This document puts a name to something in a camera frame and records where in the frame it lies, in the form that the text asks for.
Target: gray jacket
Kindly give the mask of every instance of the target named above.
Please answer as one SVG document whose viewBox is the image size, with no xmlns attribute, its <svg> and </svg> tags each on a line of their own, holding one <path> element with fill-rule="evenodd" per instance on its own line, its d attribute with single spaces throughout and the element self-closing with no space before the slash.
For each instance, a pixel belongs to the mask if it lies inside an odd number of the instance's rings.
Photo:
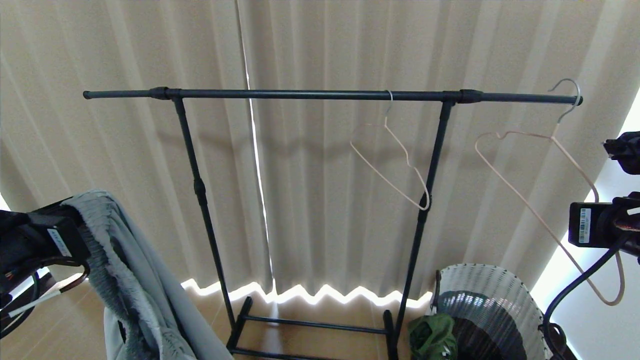
<svg viewBox="0 0 640 360">
<path fill-rule="evenodd" d="M 182 286 L 104 190 L 63 202 L 86 224 L 89 281 L 104 302 L 109 360 L 232 359 Z"/>
</svg>

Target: hanger hook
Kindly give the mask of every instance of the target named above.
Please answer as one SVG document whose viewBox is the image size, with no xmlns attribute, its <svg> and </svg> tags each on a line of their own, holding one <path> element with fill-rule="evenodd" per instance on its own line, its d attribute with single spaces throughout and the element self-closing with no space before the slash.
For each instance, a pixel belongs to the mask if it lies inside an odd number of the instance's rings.
<svg viewBox="0 0 640 360">
<path fill-rule="evenodd" d="M 389 111 L 391 111 L 391 107 L 394 105 L 394 94 L 391 92 L 391 90 L 387 90 L 387 92 L 389 93 L 389 96 L 391 97 L 391 100 L 389 102 L 389 107 L 385 111 L 385 117 L 387 117 L 389 115 Z"/>
<path fill-rule="evenodd" d="M 558 87 L 558 85 L 560 85 L 563 81 L 571 81 L 573 85 L 575 85 L 575 89 L 578 92 L 578 94 L 575 96 L 575 102 L 573 103 L 573 106 L 569 110 L 565 111 L 562 115 L 560 115 L 560 117 L 558 118 L 558 124 L 560 124 L 560 121 L 562 121 L 562 118 L 568 113 L 570 113 L 571 111 L 573 111 L 573 109 L 575 109 L 575 107 L 578 106 L 578 103 L 580 102 L 580 85 L 578 85 L 578 83 L 576 83 L 575 80 L 571 78 L 564 78 L 558 81 L 554 87 L 549 89 L 549 92 L 554 91 Z"/>
</svg>

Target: laundry basket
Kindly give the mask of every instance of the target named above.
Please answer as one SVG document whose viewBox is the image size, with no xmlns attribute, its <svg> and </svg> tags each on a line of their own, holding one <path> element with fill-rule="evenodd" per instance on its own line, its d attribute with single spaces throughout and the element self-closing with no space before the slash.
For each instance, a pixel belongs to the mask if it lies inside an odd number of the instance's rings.
<svg viewBox="0 0 640 360">
<path fill-rule="evenodd" d="M 432 307 L 451 315 L 458 353 L 467 359 L 551 358 L 538 326 L 542 312 L 524 283 L 493 265 L 458 264 L 436 274 Z"/>
</svg>

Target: black metal clothes rack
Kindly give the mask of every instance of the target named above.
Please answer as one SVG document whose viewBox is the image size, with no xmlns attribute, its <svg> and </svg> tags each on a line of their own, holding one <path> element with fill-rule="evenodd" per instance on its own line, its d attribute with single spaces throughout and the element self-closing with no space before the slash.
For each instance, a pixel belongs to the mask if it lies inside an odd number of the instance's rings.
<svg viewBox="0 0 640 360">
<path fill-rule="evenodd" d="M 321 90 L 186 90 L 179 88 L 157 87 L 150 90 L 122 90 L 122 91 L 85 91 L 83 93 L 85 99 L 98 98 L 123 98 L 123 97 L 151 97 L 159 100 L 171 100 L 175 105 L 175 111 L 178 114 L 178 120 L 182 129 L 184 143 L 189 157 L 189 164 L 193 173 L 193 189 L 198 198 L 200 209 L 202 210 L 202 218 L 207 230 L 209 245 L 213 254 L 213 260 L 220 279 L 220 287 L 222 296 L 225 301 L 227 315 L 231 324 L 231 335 L 227 341 L 227 348 L 232 354 L 244 354 L 249 356 L 267 357 L 272 359 L 304 359 L 304 360 L 329 360 L 324 357 L 274 354 L 269 352 L 261 352 L 238 347 L 238 340 L 242 334 L 243 327 L 247 321 L 282 323 L 287 325 L 300 325 L 309 327 L 320 327 L 325 329 L 335 329 L 342 331 L 368 332 L 371 334 L 380 334 L 386 337 L 387 355 L 390 360 L 397 360 L 397 341 L 404 320 L 404 312 L 406 309 L 406 301 L 411 290 L 413 273 L 415 271 L 420 243 L 422 241 L 422 233 L 427 221 L 427 215 L 430 209 L 420 210 L 418 213 L 415 235 L 413 237 L 413 245 L 406 274 L 406 282 L 400 302 L 400 308 L 397 314 L 397 320 L 394 326 L 391 311 L 385 310 L 382 319 L 384 328 L 358 327 L 349 325 L 337 325 L 333 323 L 308 322 L 300 320 L 286 320 L 278 318 L 266 318 L 262 316 L 249 315 L 249 311 L 253 304 L 251 297 L 247 297 L 244 301 L 242 309 L 237 319 L 234 317 L 231 301 L 225 282 L 225 276 L 220 261 L 220 253 L 216 243 L 216 236 L 211 222 L 211 215 L 207 207 L 207 197 L 204 182 L 200 178 L 198 162 L 196 159 L 191 133 L 189 132 L 189 124 L 184 109 L 183 99 L 185 98 L 227 98 L 227 99 L 316 99 L 316 100 L 374 100 L 388 101 L 391 100 L 388 91 L 321 91 Z M 558 96 L 558 95 L 538 95 L 538 94 L 502 94 L 502 93 L 485 93 L 478 90 L 459 90 L 459 91 L 442 91 L 442 92 L 393 92 L 394 101 L 437 101 L 442 103 L 440 110 L 440 122 L 431 154 L 429 164 L 429 172 L 426 180 L 426 188 L 430 194 L 433 190 L 433 182 L 435 180 L 438 162 L 440 161 L 440 153 L 444 143 L 445 133 L 447 131 L 447 123 L 451 116 L 451 109 L 456 104 L 472 104 L 476 102 L 535 102 L 549 104 L 574 104 L 577 100 L 576 96 Z M 426 205 L 427 193 L 422 194 L 420 205 Z"/>
</svg>

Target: white wall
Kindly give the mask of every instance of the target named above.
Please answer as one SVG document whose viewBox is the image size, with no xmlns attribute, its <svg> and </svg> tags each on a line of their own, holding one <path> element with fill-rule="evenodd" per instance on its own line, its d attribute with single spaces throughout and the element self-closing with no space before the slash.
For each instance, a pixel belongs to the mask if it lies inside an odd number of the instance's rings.
<svg viewBox="0 0 640 360">
<path fill-rule="evenodd" d="M 621 133 L 640 130 L 639 98 L 636 97 Z M 640 191 L 640 176 L 628 175 L 616 161 L 607 161 L 596 180 L 596 188 L 601 201 L 609 202 L 613 197 Z M 568 248 L 585 269 L 605 252 L 604 249 L 579 249 L 573 245 Z M 622 254 L 622 258 L 627 287 L 620 304 L 606 306 L 584 283 L 554 311 L 552 320 L 564 329 L 571 347 L 582 360 L 640 359 L 640 266 L 636 258 L 628 254 Z M 578 275 L 558 248 L 531 295 L 545 311 L 557 293 Z M 613 299 L 619 286 L 615 260 L 605 264 L 592 280 L 607 299 Z"/>
</svg>

